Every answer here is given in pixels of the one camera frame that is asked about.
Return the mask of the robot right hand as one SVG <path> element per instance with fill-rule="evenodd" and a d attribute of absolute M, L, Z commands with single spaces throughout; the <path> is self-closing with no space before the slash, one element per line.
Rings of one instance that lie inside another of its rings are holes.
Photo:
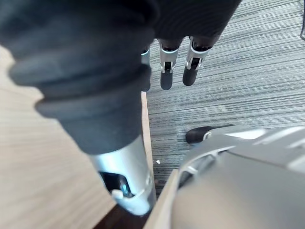
<path fill-rule="evenodd" d="M 3 0 L 0 43 L 10 78 L 35 87 L 35 105 L 59 121 L 89 157 L 111 194 L 134 215 L 156 201 L 142 136 L 141 92 L 150 88 L 150 45 L 160 45 L 168 90 L 184 37 L 183 83 L 192 85 L 238 0 Z"/>

